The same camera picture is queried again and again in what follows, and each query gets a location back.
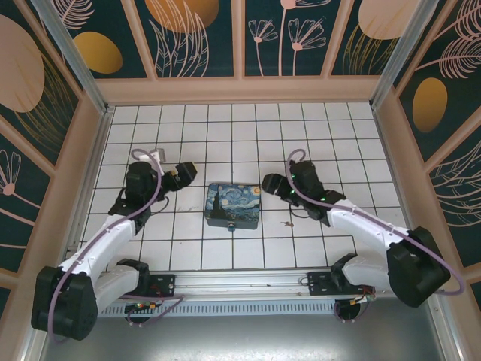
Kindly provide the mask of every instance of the starry night painting print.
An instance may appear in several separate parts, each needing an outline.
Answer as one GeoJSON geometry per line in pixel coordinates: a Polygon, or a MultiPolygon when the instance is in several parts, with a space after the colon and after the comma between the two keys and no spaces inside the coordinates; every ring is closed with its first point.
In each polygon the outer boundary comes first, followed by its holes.
{"type": "Polygon", "coordinates": [[[212,183],[207,193],[205,218],[209,226],[256,229],[259,222],[259,186],[212,183]]]}

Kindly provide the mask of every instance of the grid tile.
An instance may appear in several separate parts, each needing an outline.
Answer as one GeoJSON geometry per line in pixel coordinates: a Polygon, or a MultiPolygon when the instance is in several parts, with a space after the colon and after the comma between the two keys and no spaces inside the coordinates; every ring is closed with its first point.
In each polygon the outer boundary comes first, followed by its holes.
{"type": "Polygon", "coordinates": [[[259,184],[284,174],[285,159],[305,149],[326,189],[337,190],[371,214],[403,226],[386,155],[367,103],[282,103],[119,107],[114,114],[92,193],[82,240],[107,219],[131,148],[165,149],[165,171],[195,162],[190,187],[157,202],[146,226],[119,252],[153,271],[323,267],[365,246],[340,229],[310,219],[277,196],[262,193],[257,229],[211,227],[204,219],[210,183],[259,184]]]}

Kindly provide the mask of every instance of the enclosure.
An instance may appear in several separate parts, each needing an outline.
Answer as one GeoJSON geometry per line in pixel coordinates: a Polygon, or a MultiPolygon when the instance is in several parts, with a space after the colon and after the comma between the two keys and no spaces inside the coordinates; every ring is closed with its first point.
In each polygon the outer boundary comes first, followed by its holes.
{"type": "Polygon", "coordinates": [[[480,0],[3,1],[0,358],[479,359],[480,44],[480,0]],[[51,344],[36,276],[102,226],[135,148],[198,174],[105,271],[146,262],[200,311],[139,330],[112,308],[51,344]],[[298,148],[325,188],[429,229],[465,292],[415,309],[379,290],[338,323],[299,280],[365,244],[264,192],[256,230],[207,225],[209,184],[259,185],[298,148]]]}

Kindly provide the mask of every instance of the golden circle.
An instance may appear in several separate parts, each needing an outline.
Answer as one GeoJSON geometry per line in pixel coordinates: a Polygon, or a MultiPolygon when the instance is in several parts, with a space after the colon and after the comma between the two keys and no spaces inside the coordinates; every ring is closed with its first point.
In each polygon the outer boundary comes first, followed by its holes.
{"type": "Polygon", "coordinates": [[[443,119],[448,104],[448,92],[441,80],[424,79],[418,86],[413,101],[414,125],[420,132],[429,133],[443,119]]]}
{"type": "Polygon", "coordinates": [[[194,21],[194,14],[197,14],[205,28],[213,23],[219,13],[219,0],[145,0],[145,5],[154,19],[166,29],[172,32],[193,32],[196,26],[187,16],[184,2],[194,21]]]}
{"type": "Polygon", "coordinates": [[[119,48],[105,35],[82,32],[74,38],[74,43],[89,69],[101,74],[112,74],[122,68],[119,48]]]}
{"type": "Polygon", "coordinates": [[[359,27],[369,38],[390,40],[403,35],[419,0],[362,0],[359,27]]]}
{"type": "Polygon", "coordinates": [[[44,92],[42,54],[22,26],[0,15],[0,104],[12,111],[35,108],[44,92]]]}

